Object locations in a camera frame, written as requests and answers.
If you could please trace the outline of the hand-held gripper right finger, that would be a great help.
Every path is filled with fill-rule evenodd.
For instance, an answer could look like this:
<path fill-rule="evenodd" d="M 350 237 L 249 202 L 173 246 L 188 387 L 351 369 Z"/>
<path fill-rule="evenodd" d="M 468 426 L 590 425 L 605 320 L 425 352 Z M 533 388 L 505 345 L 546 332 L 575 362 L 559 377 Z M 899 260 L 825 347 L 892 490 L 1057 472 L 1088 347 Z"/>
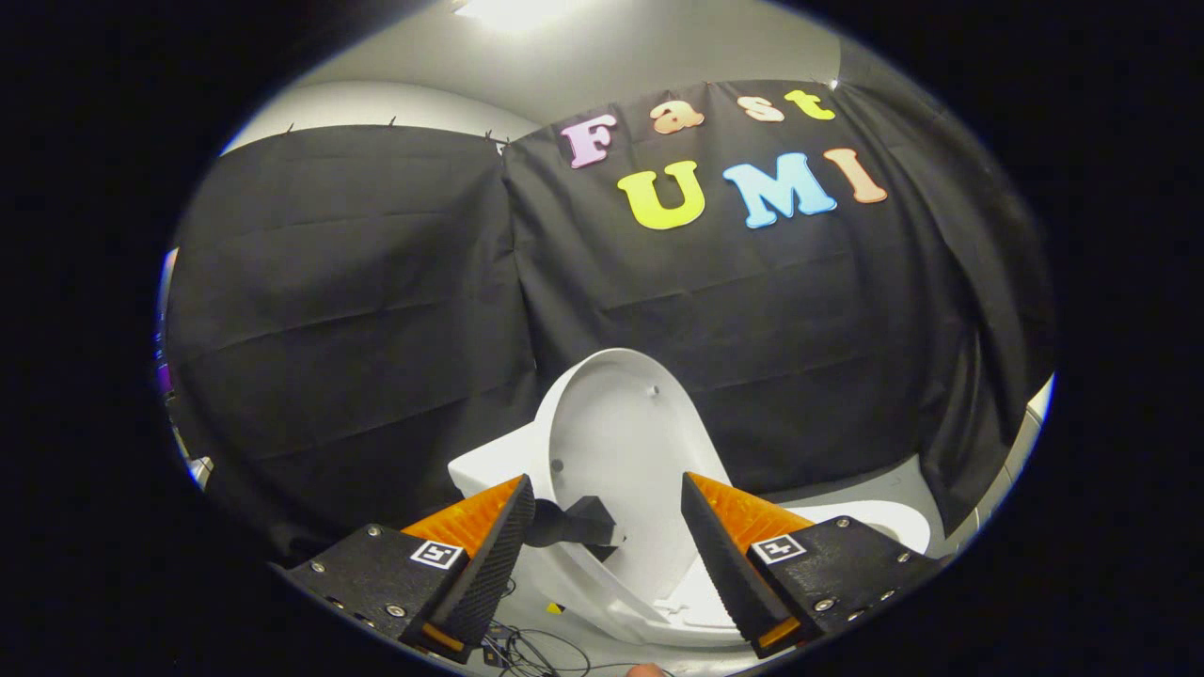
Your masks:
<path fill-rule="evenodd" d="M 680 511 L 722 608 L 760 659 L 844 632 L 943 569 L 855 517 L 813 522 L 691 471 Z"/>

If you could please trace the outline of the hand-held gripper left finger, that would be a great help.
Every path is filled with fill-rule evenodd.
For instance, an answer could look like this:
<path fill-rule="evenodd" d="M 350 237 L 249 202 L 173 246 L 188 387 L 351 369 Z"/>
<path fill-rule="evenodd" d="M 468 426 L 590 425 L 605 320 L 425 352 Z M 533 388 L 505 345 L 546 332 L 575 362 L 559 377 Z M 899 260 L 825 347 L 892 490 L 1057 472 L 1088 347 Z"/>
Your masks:
<path fill-rule="evenodd" d="M 412 526 L 368 524 L 281 570 L 305 597 L 386 644 L 460 665 L 478 650 L 529 535 L 529 475 Z"/>

